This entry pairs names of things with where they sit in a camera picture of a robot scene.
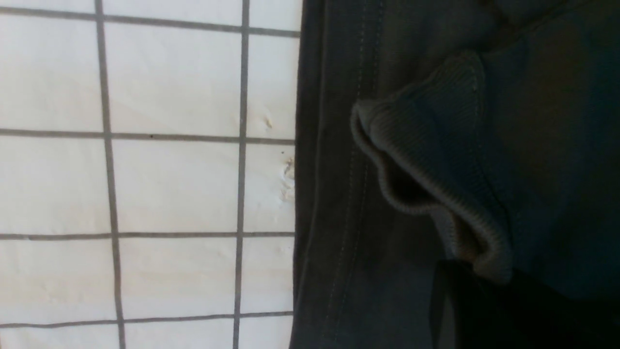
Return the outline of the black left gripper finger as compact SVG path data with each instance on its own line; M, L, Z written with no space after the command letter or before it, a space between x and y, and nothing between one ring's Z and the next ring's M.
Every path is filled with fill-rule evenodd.
M460 261L438 262L429 323L434 349L617 349L619 305L570 300L523 272L507 285Z

